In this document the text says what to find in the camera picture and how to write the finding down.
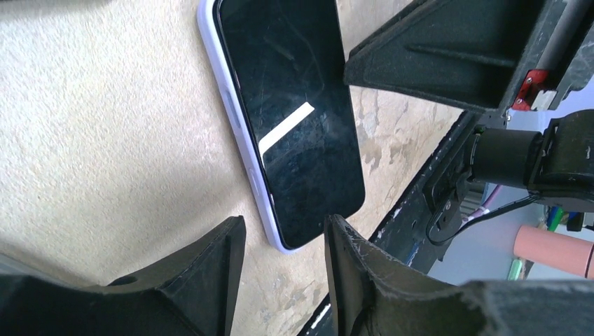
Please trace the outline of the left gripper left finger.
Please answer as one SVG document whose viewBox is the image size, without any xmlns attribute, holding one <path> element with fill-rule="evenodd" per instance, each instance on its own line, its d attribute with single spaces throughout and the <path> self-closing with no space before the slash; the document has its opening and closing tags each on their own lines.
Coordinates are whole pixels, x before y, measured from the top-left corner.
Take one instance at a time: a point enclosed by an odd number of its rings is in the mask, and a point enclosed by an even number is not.
<svg viewBox="0 0 594 336">
<path fill-rule="evenodd" d="M 106 286 L 1 277 L 2 335 L 229 335 L 246 244 L 243 217 Z"/>
</svg>

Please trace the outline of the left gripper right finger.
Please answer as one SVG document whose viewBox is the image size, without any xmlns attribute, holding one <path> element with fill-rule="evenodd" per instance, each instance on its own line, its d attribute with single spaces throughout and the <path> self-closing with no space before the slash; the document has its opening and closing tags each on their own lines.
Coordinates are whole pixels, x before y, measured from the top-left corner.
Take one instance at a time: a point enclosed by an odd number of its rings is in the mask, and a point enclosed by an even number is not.
<svg viewBox="0 0 594 336">
<path fill-rule="evenodd" d="M 455 286 L 403 264 L 342 216 L 324 223 L 339 335 L 592 335 L 590 281 L 470 281 Z"/>
</svg>

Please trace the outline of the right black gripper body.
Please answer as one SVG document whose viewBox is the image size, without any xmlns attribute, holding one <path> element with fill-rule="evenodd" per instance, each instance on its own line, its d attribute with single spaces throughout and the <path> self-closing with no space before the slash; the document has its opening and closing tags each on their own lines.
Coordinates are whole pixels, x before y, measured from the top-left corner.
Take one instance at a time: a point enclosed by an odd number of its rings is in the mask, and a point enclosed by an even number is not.
<svg viewBox="0 0 594 336">
<path fill-rule="evenodd" d="M 593 210 L 593 2 L 566 1 L 512 110 L 536 130 L 477 131 L 465 160 L 473 181 L 521 188 L 526 202 Z"/>
</svg>

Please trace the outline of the lavender phone case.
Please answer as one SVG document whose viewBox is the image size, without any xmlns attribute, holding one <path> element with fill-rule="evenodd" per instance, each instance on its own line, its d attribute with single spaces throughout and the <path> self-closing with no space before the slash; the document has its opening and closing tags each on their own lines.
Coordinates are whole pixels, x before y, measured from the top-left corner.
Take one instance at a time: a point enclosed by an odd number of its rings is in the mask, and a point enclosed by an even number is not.
<svg viewBox="0 0 594 336">
<path fill-rule="evenodd" d="M 216 79 L 223 106 L 239 149 L 244 170 L 247 173 L 252 195 L 256 201 L 258 214 L 262 220 L 269 245 L 280 253 L 291 255 L 298 248 L 284 245 L 278 230 L 273 202 L 263 175 L 262 162 L 256 141 L 244 115 L 240 86 L 222 35 L 220 25 L 220 1 L 200 1 L 196 20 L 200 35 Z"/>
</svg>

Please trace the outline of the black phone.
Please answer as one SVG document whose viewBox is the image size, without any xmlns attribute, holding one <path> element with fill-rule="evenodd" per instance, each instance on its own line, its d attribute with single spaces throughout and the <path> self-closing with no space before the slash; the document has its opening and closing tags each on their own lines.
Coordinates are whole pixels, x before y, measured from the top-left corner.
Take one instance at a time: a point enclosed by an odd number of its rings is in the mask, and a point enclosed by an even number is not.
<svg viewBox="0 0 594 336">
<path fill-rule="evenodd" d="M 364 177 L 334 1 L 220 1 L 222 35 L 284 245 L 349 217 Z"/>
</svg>

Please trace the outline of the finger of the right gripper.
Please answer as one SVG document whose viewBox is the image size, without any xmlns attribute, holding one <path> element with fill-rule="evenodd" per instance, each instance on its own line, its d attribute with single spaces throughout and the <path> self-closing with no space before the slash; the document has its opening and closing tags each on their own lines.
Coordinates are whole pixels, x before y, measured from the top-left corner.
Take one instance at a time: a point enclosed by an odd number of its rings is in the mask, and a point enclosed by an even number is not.
<svg viewBox="0 0 594 336">
<path fill-rule="evenodd" d="M 349 85 L 468 111 L 510 106 L 545 1 L 414 1 L 350 54 Z"/>
</svg>

